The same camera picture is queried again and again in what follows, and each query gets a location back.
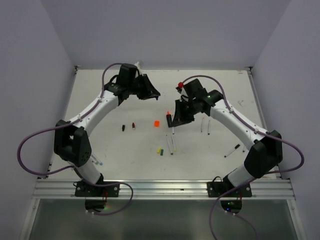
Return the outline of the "black orange highlighter body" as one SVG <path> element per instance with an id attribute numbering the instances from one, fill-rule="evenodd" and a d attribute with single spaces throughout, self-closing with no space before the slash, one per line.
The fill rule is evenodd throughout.
<path id="1" fill-rule="evenodd" d="M 172 119 L 172 115 L 171 115 L 171 113 L 169 111 L 167 111 L 167 113 L 166 113 L 166 120 L 167 120 L 168 127 L 172 128 L 173 119 Z"/>

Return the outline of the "orange highlighter cap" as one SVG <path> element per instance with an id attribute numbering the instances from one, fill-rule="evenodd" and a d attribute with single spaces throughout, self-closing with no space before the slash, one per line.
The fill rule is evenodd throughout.
<path id="1" fill-rule="evenodd" d="M 158 128 L 160 126 L 160 121 L 159 120 L 155 120 L 154 121 L 154 127 Z"/>

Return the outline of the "yellow marker pen body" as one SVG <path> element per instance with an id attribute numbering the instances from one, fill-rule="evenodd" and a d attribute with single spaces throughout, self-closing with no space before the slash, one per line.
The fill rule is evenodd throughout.
<path id="1" fill-rule="evenodd" d="M 177 152 L 177 147 L 176 147 L 175 138 L 174 138 L 173 133 L 171 134 L 171 141 L 172 141 L 173 152 Z"/>

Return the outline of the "green marker pen body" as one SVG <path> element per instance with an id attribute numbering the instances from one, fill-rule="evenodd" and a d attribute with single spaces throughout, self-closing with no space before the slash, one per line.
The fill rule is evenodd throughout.
<path id="1" fill-rule="evenodd" d="M 173 155 L 174 152 L 173 152 L 173 149 L 172 149 L 172 146 L 171 146 L 170 138 L 169 138 L 169 136 L 167 134 L 166 134 L 166 142 L 167 142 L 167 145 L 168 145 L 168 149 L 169 149 L 170 155 Z"/>

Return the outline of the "light blue capped pen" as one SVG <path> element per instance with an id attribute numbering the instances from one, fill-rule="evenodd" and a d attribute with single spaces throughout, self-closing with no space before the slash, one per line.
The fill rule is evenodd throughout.
<path id="1" fill-rule="evenodd" d="M 92 154 L 92 156 L 94 156 L 96 158 L 96 160 L 98 161 L 98 165 L 100 165 L 100 166 L 103 165 L 103 163 L 94 154 Z"/>

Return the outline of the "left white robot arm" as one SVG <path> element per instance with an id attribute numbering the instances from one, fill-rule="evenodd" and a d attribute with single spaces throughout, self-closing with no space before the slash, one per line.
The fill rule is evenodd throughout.
<path id="1" fill-rule="evenodd" d="M 120 63 L 119 66 L 118 74 L 101 83 L 101 90 L 92 103 L 69 121 L 59 120 L 54 128 L 54 153 L 74 168 L 87 184 L 87 192 L 95 197 L 103 193 L 104 184 L 103 175 L 91 162 L 90 134 L 129 96 L 148 100 L 158 99 L 161 95 L 138 63 Z"/>

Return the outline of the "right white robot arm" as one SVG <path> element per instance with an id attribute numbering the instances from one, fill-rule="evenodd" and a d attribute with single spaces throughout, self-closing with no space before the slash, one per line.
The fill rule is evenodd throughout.
<path id="1" fill-rule="evenodd" d="M 206 114 L 231 131 L 248 151 L 244 162 L 222 179 L 227 196 L 235 196 L 242 184 L 260 179 L 283 160 L 280 133 L 269 132 L 245 118 L 230 105 L 223 89 L 207 91 L 196 78 L 178 83 L 176 90 L 180 98 L 175 101 L 174 115 L 167 118 L 168 127 L 189 124 L 196 114 Z"/>

